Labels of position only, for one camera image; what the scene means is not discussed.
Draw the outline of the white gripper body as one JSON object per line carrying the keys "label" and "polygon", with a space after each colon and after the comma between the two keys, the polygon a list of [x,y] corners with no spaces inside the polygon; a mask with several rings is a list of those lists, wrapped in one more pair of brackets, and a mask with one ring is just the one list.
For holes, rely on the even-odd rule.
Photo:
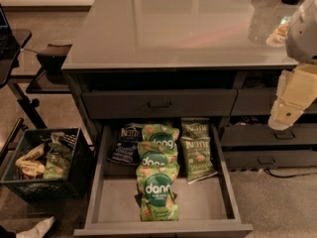
{"label": "white gripper body", "polygon": [[278,79],[268,127],[279,131],[291,127],[316,98],[315,64],[301,63],[292,71],[284,70]]}

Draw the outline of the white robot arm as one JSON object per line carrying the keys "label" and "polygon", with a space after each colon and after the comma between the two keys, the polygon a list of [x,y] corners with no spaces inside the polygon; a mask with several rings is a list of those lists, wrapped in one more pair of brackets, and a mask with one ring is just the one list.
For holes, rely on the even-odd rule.
{"label": "white robot arm", "polygon": [[268,126],[282,131],[291,127],[317,98],[317,0],[304,0],[266,43],[285,47],[287,55],[298,61],[292,71],[282,71],[270,110]]}

